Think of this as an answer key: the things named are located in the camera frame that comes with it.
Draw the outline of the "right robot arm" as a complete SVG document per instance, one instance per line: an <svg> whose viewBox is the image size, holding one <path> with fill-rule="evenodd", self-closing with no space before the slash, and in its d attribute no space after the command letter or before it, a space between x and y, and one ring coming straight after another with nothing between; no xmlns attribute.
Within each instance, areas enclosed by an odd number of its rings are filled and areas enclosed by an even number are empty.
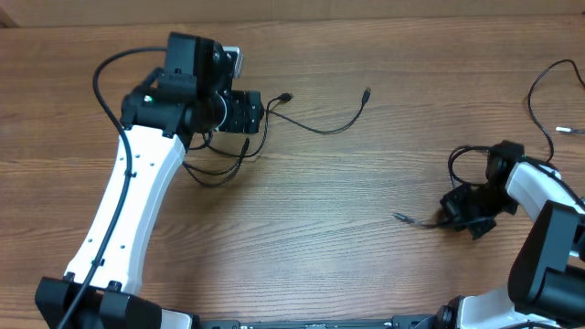
<svg viewBox="0 0 585 329"><path fill-rule="evenodd" d="M505 287L457 297L434 317L434 328L579 328L584 325L584 201L552 164L526 156L523 145L486 146L486 181L461 182L441 201L449 227L479 239L496 217L523 208L532 229Z"/></svg>

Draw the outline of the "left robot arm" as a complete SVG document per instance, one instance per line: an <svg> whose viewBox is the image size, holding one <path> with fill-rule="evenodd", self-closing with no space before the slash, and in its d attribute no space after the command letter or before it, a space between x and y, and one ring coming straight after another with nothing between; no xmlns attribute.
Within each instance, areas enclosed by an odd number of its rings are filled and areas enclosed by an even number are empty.
<svg viewBox="0 0 585 329"><path fill-rule="evenodd" d="M144 258L161 203L192 139L252 135L264 107L234 90L242 53L215 40L171 33L165 64L122 101L115 165L90 230L59 279L43 278L35 302L51 328L198 328L193 313L140 295Z"/></svg>

